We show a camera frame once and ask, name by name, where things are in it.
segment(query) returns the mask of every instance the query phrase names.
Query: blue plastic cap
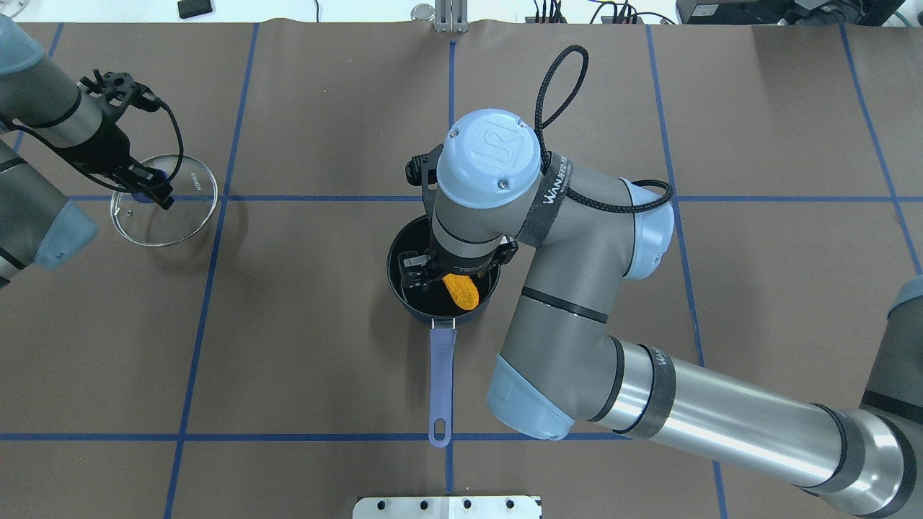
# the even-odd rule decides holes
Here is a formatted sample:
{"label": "blue plastic cap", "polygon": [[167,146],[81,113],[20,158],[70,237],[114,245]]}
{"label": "blue plastic cap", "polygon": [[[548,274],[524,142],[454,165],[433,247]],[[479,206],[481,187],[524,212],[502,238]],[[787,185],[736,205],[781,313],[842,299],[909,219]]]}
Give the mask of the blue plastic cap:
{"label": "blue plastic cap", "polygon": [[888,315],[890,316],[895,308],[918,297],[923,297],[923,276],[917,276],[901,287],[900,292],[897,293],[897,298],[894,300],[894,304],[891,305],[891,309],[888,310]]}
{"label": "blue plastic cap", "polygon": [[[635,186],[629,180],[624,178],[621,180],[628,186],[632,205],[641,205],[660,197],[641,186]],[[657,270],[661,258],[670,247],[674,225],[673,206],[667,203],[657,209],[636,212],[634,217],[634,252],[631,255],[631,266],[625,273],[625,278],[644,279]]]}
{"label": "blue plastic cap", "polygon": [[497,356],[487,406],[508,427],[539,440],[561,440],[574,425],[573,418],[552,404],[502,356]]}
{"label": "blue plastic cap", "polygon": [[68,200],[48,228],[33,262],[47,271],[53,271],[93,241],[99,230],[74,200]]}
{"label": "blue plastic cap", "polygon": [[452,125],[437,165],[439,189],[472,209],[492,209],[525,193],[542,165],[538,137],[515,114],[475,110]]}
{"label": "blue plastic cap", "polygon": [[42,61],[45,52],[10,17],[0,15],[0,75],[25,70]]}

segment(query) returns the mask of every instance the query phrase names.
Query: white bracket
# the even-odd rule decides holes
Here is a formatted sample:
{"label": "white bracket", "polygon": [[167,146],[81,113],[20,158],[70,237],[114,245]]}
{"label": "white bracket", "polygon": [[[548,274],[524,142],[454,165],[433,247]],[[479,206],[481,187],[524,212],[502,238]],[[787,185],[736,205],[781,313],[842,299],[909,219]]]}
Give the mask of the white bracket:
{"label": "white bracket", "polygon": [[436,0],[436,32],[468,32],[468,0]]}
{"label": "white bracket", "polygon": [[353,519],[542,519],[536,496],[363,498]]}

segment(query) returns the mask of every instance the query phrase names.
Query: blue handle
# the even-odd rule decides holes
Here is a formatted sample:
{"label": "blue handle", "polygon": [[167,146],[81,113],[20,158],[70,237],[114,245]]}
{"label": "blue handle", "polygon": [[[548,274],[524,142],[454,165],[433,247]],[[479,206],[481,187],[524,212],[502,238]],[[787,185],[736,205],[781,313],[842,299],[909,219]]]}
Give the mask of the blue handle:
{"label": "blue handle", "polygon": [[[455,356],[455,329],[429,331],[429,442],[439,449],[449,445],[452,436],[452,371]],[[437,439],[442,421],[445,434]]]}

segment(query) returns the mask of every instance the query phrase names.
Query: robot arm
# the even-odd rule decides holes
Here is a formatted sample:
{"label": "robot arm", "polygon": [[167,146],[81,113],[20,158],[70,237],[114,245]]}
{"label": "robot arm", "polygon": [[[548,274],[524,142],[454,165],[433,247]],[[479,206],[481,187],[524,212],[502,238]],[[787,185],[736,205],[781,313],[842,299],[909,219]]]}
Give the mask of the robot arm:
{"label": "robot arm", "polygon": [[539,142],[518,116],[479,110],[408,164],[432,233],[426,254],[403,263],[406,286],[508,259],[504,236],[536,248],[487,396],[500,421],[560,440],[588,420],[780,478],[847,513],[923,513],[923,277],[891,313],[862,409],[801,403],[619,341],[605,329],[617,290],[659,264],[671,206],[554,153],[542,165]]}
{"label": "robot arm", "polygon": [[[83,78],[79,86],[13,20],[0,16],[0,133],[25,131],[94,182],[169,209],[170,180],[183,155],[173,113],[130,75],[94,73],[95,80]],[[170,115],[180,142],[171,175],[129,154],[128,137],[116,125],[129,106]],[[73,201],[3,143],[0,216],[0,288],[32,262],[56,268],[97,233]]]}

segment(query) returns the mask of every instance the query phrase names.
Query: ur logo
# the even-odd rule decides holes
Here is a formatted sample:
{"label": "ur logo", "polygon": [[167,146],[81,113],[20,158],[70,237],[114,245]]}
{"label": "ur logo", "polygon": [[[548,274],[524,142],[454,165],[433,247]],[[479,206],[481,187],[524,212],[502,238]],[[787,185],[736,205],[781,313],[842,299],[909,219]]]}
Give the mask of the ur logo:
{"label": "ur logo", "polygon": [[523,140],[522,134],[490,123],[481,133],[481,142],[473,147],[472,152],[498,163],[514,163]]}

